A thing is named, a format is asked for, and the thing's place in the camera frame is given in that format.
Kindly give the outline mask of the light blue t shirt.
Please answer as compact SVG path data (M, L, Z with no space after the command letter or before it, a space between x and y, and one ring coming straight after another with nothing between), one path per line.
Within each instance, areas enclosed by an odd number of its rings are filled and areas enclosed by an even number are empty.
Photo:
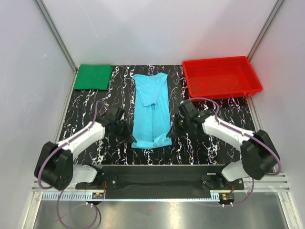
M132 143L132 148L154 149L172 144L172 139L167 137L171 129L167 77L165 73L152 76L136 74L133 77L135 109L132 135L136 142Z

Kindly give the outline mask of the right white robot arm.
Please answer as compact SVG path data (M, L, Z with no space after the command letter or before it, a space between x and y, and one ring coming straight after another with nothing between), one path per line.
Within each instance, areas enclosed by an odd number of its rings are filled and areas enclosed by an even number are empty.
M202 179L203 185L209 189L227 189L236 180L246 177L260 180L274 166L280 165L280 157L267 132L244 130L210 113L176 114L167 137L183 137L194 130L217 137L241 153L239 161L229 163L221 172Z

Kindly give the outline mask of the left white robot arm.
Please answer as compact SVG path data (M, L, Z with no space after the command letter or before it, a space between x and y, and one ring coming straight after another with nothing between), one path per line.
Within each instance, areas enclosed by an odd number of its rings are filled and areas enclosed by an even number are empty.
M111 107L101 116L95 113L92 121L69 138L45 143L34 170L39 186L61 191L71 183L87 183L93 189L99 188L103 177L98 174L98 169L92 165L75 165L73 161L106 134L115 135L120 143L134 143L136 140L125 116L123 109Z

